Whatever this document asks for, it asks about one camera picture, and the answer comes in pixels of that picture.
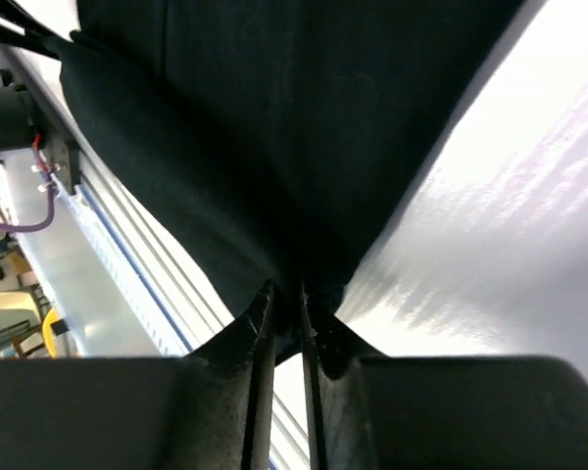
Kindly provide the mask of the black t-shirt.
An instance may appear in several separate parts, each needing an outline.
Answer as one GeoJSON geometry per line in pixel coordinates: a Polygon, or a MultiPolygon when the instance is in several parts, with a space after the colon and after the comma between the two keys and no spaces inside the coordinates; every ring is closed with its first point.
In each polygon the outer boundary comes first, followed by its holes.
{"type": "Polygon", "coordinates": [[[276,358],[334,312],[519,1],[81,1],[47,39],[95,153],[234,315],[267,280],[276,358]]]}

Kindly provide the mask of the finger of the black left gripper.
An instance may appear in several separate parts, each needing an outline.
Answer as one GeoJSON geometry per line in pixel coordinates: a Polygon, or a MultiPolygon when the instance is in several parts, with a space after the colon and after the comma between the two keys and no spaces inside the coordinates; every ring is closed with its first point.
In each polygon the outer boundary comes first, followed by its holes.
{"type": "Polygon", "coordinates": [[[37,21],[17,1],[0,0],[0,44],[59,59],[56,46],[68,41],[37,21]]]}

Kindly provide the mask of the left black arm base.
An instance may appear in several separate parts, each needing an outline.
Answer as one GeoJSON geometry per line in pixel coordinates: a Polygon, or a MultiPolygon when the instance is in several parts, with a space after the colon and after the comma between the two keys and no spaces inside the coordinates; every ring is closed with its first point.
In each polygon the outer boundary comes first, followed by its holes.
{"type": "Polygon", "coordinates": [[[80,183],[80,148],[76,141],[70,135],[49,132],[44,137],[43,152],[56,178],[74,195],[80,183]]]}

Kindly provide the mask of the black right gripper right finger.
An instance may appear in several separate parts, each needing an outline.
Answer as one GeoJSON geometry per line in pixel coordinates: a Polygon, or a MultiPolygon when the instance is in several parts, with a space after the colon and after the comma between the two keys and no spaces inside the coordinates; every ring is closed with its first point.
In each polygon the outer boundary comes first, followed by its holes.
{"type": "Polygon", "coordinates": [[[315,469],[588,469],[588,384],[548,355],[392,357],[304,289],[315,469]]]}

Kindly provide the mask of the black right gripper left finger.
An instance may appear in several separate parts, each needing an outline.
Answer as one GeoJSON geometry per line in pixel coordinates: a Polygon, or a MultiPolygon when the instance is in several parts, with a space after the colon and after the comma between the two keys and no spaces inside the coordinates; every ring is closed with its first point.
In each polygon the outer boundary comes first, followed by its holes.
{"type": "Polygon", "coordinates": [[[0,360],[0,469],[267,468],[275,299],[183,357],[0,360]]]}

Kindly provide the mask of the aluminium mounting rail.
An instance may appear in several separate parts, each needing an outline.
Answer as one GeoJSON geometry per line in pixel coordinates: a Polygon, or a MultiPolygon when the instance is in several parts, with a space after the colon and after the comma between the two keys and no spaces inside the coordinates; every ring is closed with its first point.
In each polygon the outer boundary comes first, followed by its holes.
{"type": "Polygon", "coordinates": [[[232,321],[205,274],[123,187],[79,133],[59,64],[0,46],[0,66],[41,99],[65,132],[78,182],[64,184],[53,223],[20,242],[45,293],[89,355],[187,353],[232,321]]]}

